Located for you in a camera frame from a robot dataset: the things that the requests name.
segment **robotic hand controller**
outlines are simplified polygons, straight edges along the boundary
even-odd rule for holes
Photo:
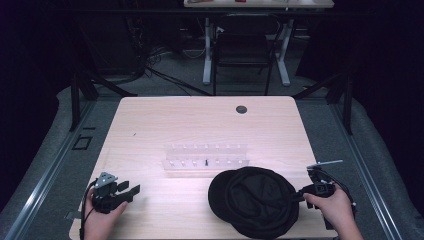
[[[303,196],[303,193],[310,193],[310,194],[316,195],[318,197],[327,198],[327,197],[330,197],[331,195],[333,195],[333,193],[336,191],[334,183],[337,183],[341,187],[341,189],[343,189],[343,191],[349,197],[349,200],[350,200],[351,206],[352,206],[353,216],[355,216],[356,203],[353,201],[353,198],[349,193],[349,189],[344,184],[339,182],[337,179],[335,179],[334,177],[329,175],[327,172],[325,172],[321,168],[322,165],[337,163],[337,162],[340,162],[340,161],[318,163],[318,164],[315,164],[315,165],[312,165],[312,166],[308,166],[306,168],[306,170],[308,171],[309,178],[312,180],[313,183],[311,185],[308,185],[308,186],[302,188],[298,192],[298,196],[301,197],[301,196]],[[309,202],[307,202],[306,204],[307,204],[308,208],[314,207]],[[325,222],[325,227],[326,227],[327,230],[334,230],[333,226],[325,218],[324,218],[324,222]]]
[[[108,214],[110,211],[117,208],[123,202],[132,202],[133,197],[140,192],[140,185],[132,188],[128,192],[117,194],[129,187],[129,181],[120,184],[115,181],[117,177],[102,172],[94,185],[94,194],[92,203],[97,212]]]

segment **human arm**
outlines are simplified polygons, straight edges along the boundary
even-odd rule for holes
[[[336,191],[328,198],[304,193],[305,200],[321,209],[325,219],[331,223],[342,240],[362,240],[362,234],[356,225],[351,202],[346,193],[335,184]]]
[[[85,200],[85,224],[84,239],[85,240],[103,240],[107,239],[112,232],[116,220],[124,212],[128,202],[121,203],[115,210],[109,214],[97,212],[91,199],[93,198],[94,189],[90,189]]]

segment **black cap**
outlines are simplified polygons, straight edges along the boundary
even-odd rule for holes
[[[274,239],[297,221],[294,187],[272,170],[243,167],[219,173],[209,186],[212,211],[249,238]]]

